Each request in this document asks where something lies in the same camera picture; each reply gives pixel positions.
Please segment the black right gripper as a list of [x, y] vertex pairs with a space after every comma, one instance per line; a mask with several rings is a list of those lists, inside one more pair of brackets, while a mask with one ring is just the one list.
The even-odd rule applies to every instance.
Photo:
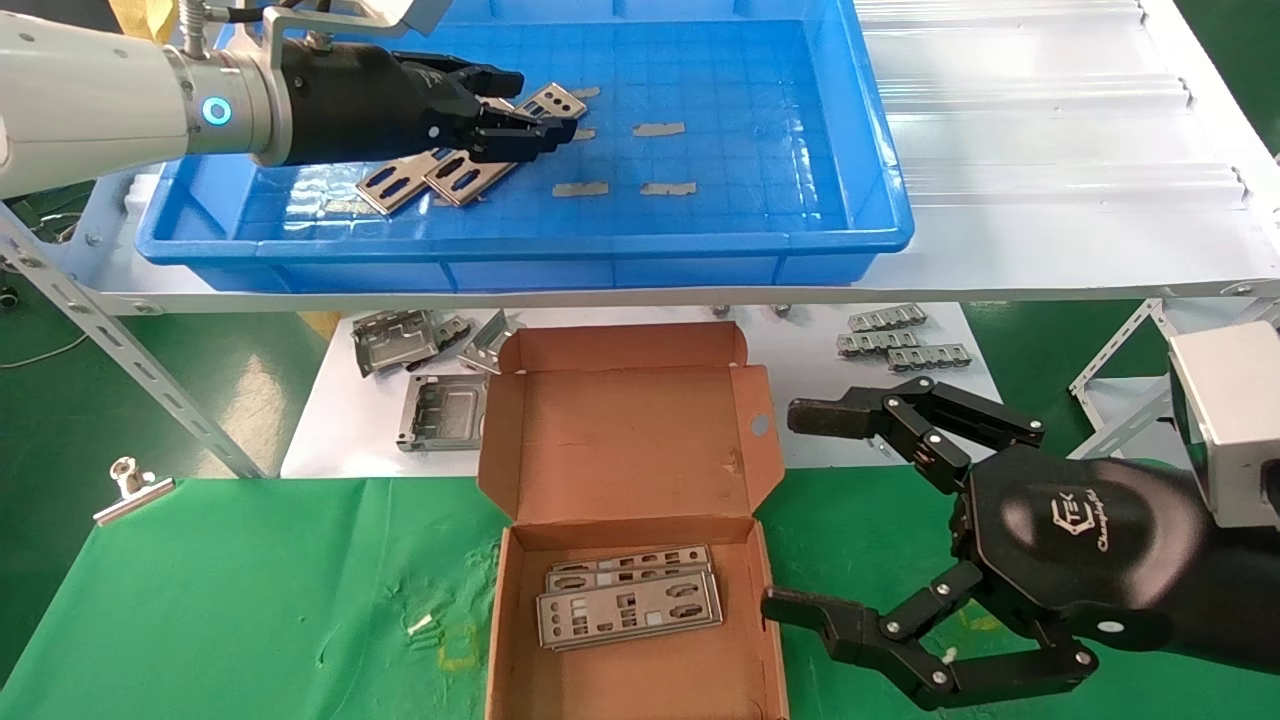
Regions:
[[[795, 398], [787, 427], [881, 438], [941, 493], [965, 488], [954, 550], [969, 562], [892, 611], [777, 585], [760, 601], [764, 619], [817, 633], [831, 660], [881, 674], [922, 710], [1074, 691], [1098, 667], [1074, 637], [1277, 670], [1277, 530], [1220, 527], [1189, 471], [1051, 456], [1037, 450], [1039, 420], [929, 377]], [[970, 470], [947, 434], [1000, 452]], [[970, 600], [1030, 633], [1036, 650], [931, 653], [923, 638]]]

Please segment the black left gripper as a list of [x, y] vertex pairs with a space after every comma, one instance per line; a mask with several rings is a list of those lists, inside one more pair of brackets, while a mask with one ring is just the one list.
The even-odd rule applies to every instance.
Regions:
[[497, 101], [524, 91], [517, 70], [434, 53], [393, 53], [374, 44], [301, 41], [282, 49], [284, 126], [270, 146], [274, 167], [385, 161], [438, 149], [476, 163], [526, 163], [570, 143], [571, 117], [529, 117]]

